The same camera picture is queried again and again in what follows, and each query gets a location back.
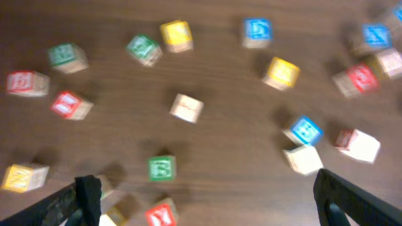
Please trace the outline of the red Q wooden block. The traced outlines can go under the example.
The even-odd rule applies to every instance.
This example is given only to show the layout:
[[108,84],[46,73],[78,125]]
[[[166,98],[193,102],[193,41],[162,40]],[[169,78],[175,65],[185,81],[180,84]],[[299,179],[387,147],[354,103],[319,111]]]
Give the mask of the red Q wooden block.
[[335,85],[347,98],[379,88],[379,81],[372,68],[366,63],[358,63],[333,77]]

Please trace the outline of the green J wooden block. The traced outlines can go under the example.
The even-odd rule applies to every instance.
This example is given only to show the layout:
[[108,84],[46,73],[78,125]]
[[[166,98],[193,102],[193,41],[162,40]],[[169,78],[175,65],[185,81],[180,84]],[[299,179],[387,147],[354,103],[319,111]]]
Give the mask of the green J wooden block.
[[126,50],[146,67],[152,67],[163,55],[159,43],[144,34],[136,35],[129,42]]

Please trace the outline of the red Y wooden block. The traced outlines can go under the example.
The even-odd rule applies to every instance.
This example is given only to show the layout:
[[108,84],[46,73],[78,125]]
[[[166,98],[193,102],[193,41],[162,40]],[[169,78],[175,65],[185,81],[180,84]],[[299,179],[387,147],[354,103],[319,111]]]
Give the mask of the red Y wooden block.
[[172,198],[168,197],[146,211],[149,226],[177,226],[178,212]]

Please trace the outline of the yellow S wooden block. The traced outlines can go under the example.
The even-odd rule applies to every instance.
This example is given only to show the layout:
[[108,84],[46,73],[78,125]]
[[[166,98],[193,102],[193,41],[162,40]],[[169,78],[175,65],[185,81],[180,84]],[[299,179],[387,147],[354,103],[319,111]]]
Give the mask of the yellow S wooden block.
[[273,88],[284,91],[293,88],[300,74],[300,68],[282,58],[273,57],[262,81]]

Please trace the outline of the red L wooden block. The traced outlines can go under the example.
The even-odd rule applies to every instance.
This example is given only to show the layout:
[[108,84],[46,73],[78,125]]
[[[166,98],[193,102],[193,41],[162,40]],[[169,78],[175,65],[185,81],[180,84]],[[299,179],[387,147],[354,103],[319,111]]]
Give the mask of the red L wooden block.
[[86,117],[93,106],[92,102],[66,90],[57,95],[51,110],[64,119],[80,121]]

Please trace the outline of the green B wooden block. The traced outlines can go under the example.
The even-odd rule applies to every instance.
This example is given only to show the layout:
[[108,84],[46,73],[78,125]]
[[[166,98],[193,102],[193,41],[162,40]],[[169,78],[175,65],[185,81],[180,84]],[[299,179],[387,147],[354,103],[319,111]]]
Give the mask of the green B wooden block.
[[172,181],[177,175],[176,157],[155,156],[148,159],[148,176],[151,181]]

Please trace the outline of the green R wooden block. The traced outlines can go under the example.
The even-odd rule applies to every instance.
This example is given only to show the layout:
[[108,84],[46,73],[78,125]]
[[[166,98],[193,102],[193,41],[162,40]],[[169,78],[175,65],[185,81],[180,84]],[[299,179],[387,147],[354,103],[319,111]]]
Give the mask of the green R wooden block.
[[47,53],[50,65],[59,72],[70,74],[89,67],[85,52],[75,43],[62,43],[53,46]]

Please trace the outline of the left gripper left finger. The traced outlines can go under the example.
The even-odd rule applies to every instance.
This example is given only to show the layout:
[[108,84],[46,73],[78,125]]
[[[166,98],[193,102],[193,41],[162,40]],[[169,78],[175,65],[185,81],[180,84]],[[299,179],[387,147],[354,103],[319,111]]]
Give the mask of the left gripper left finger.
[[101,217],[101,181],[93,175],[75,182],[43,200],[1,220],[3,226],[90,225]]

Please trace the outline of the plain top block by X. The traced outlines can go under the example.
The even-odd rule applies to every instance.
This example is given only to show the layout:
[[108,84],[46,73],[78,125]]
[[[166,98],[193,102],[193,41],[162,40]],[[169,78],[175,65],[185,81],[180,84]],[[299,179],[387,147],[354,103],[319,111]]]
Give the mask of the plain top block by X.
[[366,63],[380,80],[392,80],[401,77],[401,53],[395,48],[369,55],[366,58]]

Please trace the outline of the red U wooden block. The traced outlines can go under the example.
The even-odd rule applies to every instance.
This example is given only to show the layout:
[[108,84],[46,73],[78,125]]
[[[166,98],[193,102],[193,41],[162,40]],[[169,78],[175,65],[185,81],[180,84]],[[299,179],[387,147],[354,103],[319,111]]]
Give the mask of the red U wooden block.
[[283,150],[293,171],[301,175],[310,175],[323,168],[323,163],[314,146],[302,145],[290,150]]

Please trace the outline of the blue D wooden block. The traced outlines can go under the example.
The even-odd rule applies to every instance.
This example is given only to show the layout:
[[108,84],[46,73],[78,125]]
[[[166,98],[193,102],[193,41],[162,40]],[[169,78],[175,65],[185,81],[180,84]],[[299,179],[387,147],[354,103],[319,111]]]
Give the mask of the blue D wooden block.
[[245,48],[265,48],[273,41],[273,27],[266,18],[246,18],[242,28]]

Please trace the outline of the yellow wooden block far left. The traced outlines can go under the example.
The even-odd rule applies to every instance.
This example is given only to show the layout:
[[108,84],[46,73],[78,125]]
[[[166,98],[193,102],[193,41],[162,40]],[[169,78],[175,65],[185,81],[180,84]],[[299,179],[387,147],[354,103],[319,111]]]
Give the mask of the yellow wooden block far left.
[[49,166],[37,163],[13,164],[7,167],[1,188],[24,193],[45,184]]

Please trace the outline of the plain top blue-sided block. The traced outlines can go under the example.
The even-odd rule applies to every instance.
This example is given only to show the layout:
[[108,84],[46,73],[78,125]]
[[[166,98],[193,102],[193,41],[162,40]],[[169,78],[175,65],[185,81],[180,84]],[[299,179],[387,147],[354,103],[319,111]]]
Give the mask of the plain top blue-sided block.
[[170,114],[184,121],[195,124],[204,108],[204,103],[184,94],[175,97]]

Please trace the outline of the leaf picture blue-sided block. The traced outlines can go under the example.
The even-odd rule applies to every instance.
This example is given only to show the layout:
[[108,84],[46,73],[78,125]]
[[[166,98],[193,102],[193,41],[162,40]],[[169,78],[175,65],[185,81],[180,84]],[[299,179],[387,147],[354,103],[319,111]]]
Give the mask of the leaf picture blue-sided block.
[[365,132],[349,129],[340,131],[335,148],[354,160],[373,164],[381,149],[381,143]]

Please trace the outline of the red 6 wooden block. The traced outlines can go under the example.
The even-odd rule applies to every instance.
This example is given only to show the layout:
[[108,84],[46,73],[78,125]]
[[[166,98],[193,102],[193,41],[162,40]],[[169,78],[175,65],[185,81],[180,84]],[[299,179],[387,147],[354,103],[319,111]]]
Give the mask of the red 6 wooden block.
[[42,97],[48,94],[50,78],[32,70],[18,70],[7,76],[7,93],[22,97]]

